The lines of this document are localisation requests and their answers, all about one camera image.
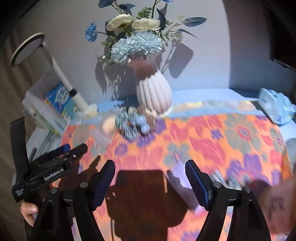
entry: white ribbed vase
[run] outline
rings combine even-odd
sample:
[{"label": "white ribbed vase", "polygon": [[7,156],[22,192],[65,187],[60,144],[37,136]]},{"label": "white ribbed vase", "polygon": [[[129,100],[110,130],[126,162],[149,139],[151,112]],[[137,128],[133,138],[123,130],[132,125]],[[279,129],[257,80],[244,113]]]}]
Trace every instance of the white ribbed vase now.
[{"label": "white ribbed vase", "polygon": [[172,89],[157,68],[155,58],[132,59],[128,65],[135,71],[139,104],[162,114],[172,104]]}]

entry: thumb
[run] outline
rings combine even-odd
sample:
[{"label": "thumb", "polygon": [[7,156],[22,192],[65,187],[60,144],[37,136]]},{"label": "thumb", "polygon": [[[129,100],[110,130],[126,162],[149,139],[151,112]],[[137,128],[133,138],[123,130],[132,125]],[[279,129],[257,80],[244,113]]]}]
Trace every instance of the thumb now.
[{"label": "thumb", "polygon": [[23,202],[20,207],[20,212],[26,222],[33,226],[35,219],[33,218],[32,214],[39,212],[38,207],[35,204]]}]

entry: metal bolt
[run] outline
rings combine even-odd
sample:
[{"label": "metal bolt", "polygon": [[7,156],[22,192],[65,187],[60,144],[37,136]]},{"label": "metal bolt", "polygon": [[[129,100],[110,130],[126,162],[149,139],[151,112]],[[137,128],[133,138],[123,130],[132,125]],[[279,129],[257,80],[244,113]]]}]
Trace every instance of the metal bolt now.
[{"label": "metal bolt", "polygon": [[220,188],[222,187],[222,184],[220,182],[214,182],[214,186]]},{"label": "metal bolt", "polygon": [[52,193],[52,194],[54,194],[54,193],[56,193],[57,192],[57,188],[52,188],[51,190],[50,190],[50,193]]},{"label": "metal bolt", "polygon": [[244,190],[247,192],[247,193],[250,193],[252,190],[251,190],[251,188],[249,188],[249,187],[244,187]]},{"label": "metal bolt", "polygon": [[87,182],[80,183],[81,188],[86,188],[89,184]]}]

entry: bouquet of small flowers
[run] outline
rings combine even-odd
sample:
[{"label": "bouquet of small flowers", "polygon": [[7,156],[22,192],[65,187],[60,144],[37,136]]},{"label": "bouquet of small flowers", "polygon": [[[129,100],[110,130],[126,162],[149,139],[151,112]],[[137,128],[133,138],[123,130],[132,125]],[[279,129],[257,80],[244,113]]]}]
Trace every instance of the bouquet of small flowers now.
[{"label": "bouquet of small flowers", "polygon": [[163,42],[182,40],[182,33],[190,34],[190,32],[175,27],[185,25],[187,27],[195,27],[206,21],[206,18],[193,17],[184,18],[178,16],[177,23],[166,20],[161,10],[158,12],[158,19],[154,19],[155,8],[158,3],[164,1],[166,3],[172,0],[155,0],[152,7],[144,7],[138,12],[137,16],[132,16],[131,9],[135,5],[126,3],[118,4],[117,0],[100,0],[99,8],[112,6],[120,14],[115,18],[108,20],[105,24],[105,32],[97,31],[96,24],[91,23],[85,33],[88,42],[94,42],[97,34],[107,36],[102,45],[111,48],[109,55],[104,55],[102,61],[106,64],[126,64],[133,58],[149,58],[160,53],[163,48]]}]

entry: curtain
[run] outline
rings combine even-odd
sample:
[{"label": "curtain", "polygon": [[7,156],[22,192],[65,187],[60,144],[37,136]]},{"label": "curtain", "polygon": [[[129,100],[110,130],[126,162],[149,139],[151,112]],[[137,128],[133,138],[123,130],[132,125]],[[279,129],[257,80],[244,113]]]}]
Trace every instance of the curtain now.
[{"label": "curtain", "polygon": [[[10,66],[11,56],[19,44],[13,31],[0,50],[0,223],[5,225],[15,241],[26,240],[26,233],[20,203],[15,202],[11,193],[15,167],[10,146],[9,124],[24,116],[22,100],[26,91],[37,81],[26,61],[13,68]],[[30,117],[25,117],[25,126],[28,140],[36,126]]]}]

